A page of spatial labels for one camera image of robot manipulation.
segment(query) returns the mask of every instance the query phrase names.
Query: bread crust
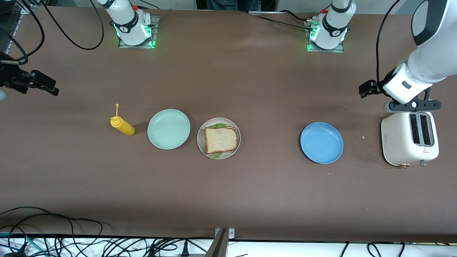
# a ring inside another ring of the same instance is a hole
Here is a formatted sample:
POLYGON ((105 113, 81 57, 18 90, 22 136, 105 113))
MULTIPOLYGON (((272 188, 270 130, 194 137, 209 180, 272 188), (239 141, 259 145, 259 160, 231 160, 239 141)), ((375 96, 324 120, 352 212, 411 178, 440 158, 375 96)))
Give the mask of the bread crust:
POLYGON ((223 151, 223 152, 208 152, 208 138, 207 138, 207 129, 214 129, 214 128, 205 128, 205 153, 210 155, 210 154, 214 154, 214 153, 226 153, 226 152, 231 152, 231 151, 235 151, 236 148, 238 147, 238 134, 236 133, 236 130, 234 127, 230 127, 230 126, 227 126, 226 128, 224 129, 231 129, 235 132, 235 137, 236 137, 236 145, 234 148, 232 149, 229 149, 229 150, 226 150, 226 151, 223 151))

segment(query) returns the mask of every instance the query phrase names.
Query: bread slice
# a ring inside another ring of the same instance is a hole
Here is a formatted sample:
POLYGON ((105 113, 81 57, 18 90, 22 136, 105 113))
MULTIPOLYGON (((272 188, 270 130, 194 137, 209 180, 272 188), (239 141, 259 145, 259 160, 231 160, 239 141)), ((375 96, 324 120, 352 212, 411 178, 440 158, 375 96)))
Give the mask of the bread slice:
POLYGON ((225 153, 238 146, 238 136, 233 127, 205 128, 206 153, 225 153))

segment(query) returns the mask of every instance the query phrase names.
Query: white plate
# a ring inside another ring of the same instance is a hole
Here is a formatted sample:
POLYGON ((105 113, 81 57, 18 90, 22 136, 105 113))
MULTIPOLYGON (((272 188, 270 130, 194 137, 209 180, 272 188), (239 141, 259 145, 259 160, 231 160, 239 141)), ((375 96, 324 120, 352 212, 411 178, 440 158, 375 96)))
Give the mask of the white plate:
POLYGON ((233 121, 231 121, 229 119, 226 119, 226 118, 212 118, 212 119, 208 120, 207 122, 203 123, 203 125, 200 127, 200 129, 198 130, 198 133, 197 133, 198 148, 200 148, 200 151, 202 151, 202 153, 204 155, 208 156, 208 158, 211 157, 211 155, 208 155, 208 154, 205 153, 205 150, 206 150, 205 128, 207 128, 207 127, 209 127, 211 125, 214 125, 216 123, 224 123, 227 126, 233 127, 235 129, 235 131, 236 131, 237 136, 238 136, 238 145, 236 146, 235 151, 222 153, 219 158, 215 158, 215 159, 219 159, 220 160, 220 159, 229 158, 232 154, 234 154, 236 152, 236 150, 238 150, 239 143, 241 142, 241 134, 239 133, 239 129, 235 125, 235 123, 233 123, 233 121))

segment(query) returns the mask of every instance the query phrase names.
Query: teal plate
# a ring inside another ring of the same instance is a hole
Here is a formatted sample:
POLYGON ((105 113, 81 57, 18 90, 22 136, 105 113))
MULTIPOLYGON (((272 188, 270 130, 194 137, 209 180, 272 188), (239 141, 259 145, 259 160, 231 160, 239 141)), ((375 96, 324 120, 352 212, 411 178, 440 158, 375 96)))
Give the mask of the teal plate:
POLYGON ((187 116, 175 109, 166 109, 152 117, 148 125, 148 137, 153 145, 170 150, 182 145, 191 133, 187 116))

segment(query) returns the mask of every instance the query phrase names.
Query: white toaster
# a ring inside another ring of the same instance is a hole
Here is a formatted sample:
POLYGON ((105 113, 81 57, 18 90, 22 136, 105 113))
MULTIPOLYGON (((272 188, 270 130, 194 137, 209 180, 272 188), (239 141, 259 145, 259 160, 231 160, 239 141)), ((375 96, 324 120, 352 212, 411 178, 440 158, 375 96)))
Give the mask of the white toaster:
POLYGON ((381 123, 386 161, 403 168, 427 166, 438 156, 438 137, 430 112, 397 112, 381 123))

